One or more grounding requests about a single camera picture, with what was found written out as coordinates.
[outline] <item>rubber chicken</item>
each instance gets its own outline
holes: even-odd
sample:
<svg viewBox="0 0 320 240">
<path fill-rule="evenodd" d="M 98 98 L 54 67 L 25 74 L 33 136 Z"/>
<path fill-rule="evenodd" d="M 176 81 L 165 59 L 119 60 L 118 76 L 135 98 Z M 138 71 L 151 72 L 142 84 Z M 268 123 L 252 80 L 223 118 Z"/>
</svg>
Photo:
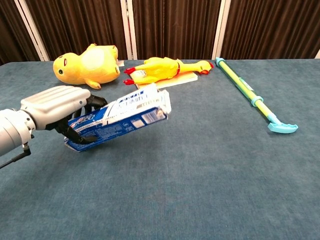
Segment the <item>rubber chicken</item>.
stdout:
<svg viewBox="0 0 320 240">
<path fill-rule="evenodd" d="M 211 62 L 201 60 L 196 63 L 183 63 L 181 60 L 173 60 L 168 57 L 151 57 L 144 61 L 144 64 L 127 68 L 124 73 L 132 74 L 139 72 L 139 77 L 124 80 L 126 85 L 131 84 L 151 84 L 160 80 L 172 79 L 178 74 L 185 72 L 199 72 L 200 74 L 208 74 L 214 65 Z"/>
<path fill-rule="evenodd" d="M 118 49 L 115 45 L 97 46 L 92 43 L 81 54 L 68 52 L 53 62 L 53 72 L 63 83 L 87 84 L 101 89 L 100 84 L 109 83 L 120 75 L 117 65 Z"/>
</svg>

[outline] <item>brown curtain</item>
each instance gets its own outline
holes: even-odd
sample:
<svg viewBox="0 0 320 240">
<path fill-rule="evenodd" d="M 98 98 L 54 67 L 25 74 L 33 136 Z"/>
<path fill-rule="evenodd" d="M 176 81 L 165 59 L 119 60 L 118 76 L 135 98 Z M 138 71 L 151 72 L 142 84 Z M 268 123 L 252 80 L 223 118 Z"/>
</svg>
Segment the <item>brown curtain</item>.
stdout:
<svg viewBox="0 0 320 240">
<path fill-rule="evenodd" d="M 34 44 L 12 0 L 0 3 L 0 65 L 40 61 Z"/>
<path fill-rule="evenodd" d="M 320 0 L 232 0 L 221 57 L 309 59 L 320 49 Z"/>
<path fill-rule="evenodd" d="M 137 58 L 211 59 L 221 0 L 133 0 Z"/>
<path fill-rule="evenodd" d="M 87 47 L 116 45 L 118 58 L 127 59 L 119 0 L 26 0 L 50 60 L 81 54 Z"/>
</svg>

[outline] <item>toy reacher grabber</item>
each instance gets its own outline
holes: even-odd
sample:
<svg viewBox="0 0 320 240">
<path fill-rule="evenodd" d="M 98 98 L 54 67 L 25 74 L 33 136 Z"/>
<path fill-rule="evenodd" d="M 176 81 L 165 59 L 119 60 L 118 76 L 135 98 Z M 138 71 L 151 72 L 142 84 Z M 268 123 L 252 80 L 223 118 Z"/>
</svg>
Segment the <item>toy reacher grabber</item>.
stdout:
<svg viewBox="0 0 320 240">
<path fill-rule="evenodd" d="M 268 128 L 276 133 L 291 134 L 297 129 L 297 125 L 282 123 L 277 116 L 264 104 L 264 99 L 257 96 L 254 90 L 228 66 L 223 58 L 216 57 L 215 64 L 220 68 L 242 92 L 242 94 L 251 101 L 252 106 L 257 107 L 270 121 Z"/>
</svg>

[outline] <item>blue and white carton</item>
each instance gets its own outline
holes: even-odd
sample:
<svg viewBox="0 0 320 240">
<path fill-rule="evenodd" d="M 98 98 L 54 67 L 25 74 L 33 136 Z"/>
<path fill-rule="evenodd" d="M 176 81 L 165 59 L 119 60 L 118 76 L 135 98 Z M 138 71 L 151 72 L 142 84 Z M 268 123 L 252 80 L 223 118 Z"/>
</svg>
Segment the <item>blue and white carton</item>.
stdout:
<svg viewBox="0 0 320 240">
<path fill-rule="evenodd" d="M 152 83 L 125 95 L 91 113 L 68 122 L 82 137 L 96 136 L 89 144 L 77 144 L 64 138 L 67 147 L 82 152 L 116 137 L 168 119 L 171 112 L 170 96 Z"/>
</svg>

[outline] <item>silver robotic hand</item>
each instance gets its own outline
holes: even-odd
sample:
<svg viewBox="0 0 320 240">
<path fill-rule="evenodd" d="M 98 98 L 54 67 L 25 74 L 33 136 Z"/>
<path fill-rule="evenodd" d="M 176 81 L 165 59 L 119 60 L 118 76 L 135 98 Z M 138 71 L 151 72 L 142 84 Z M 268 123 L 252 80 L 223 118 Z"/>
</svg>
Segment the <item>silver robotic hand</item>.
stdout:
<svg viewBox="0 0 320 240">
<path fill-rule="evenodd" d="M 31 154 L 28 142 L 32 132 L 55 129 L 77 144 L 89 144 L 95 137 L 81 137 L 68 125 L 70 119 L 107 105 L 89 90 L 75 86 L 56 86 L 21 100 L 20 110 L 0 111 L 0 156 L 22 145 L 23 153 L 0 165 L 0 169 Z"/>
</svg>

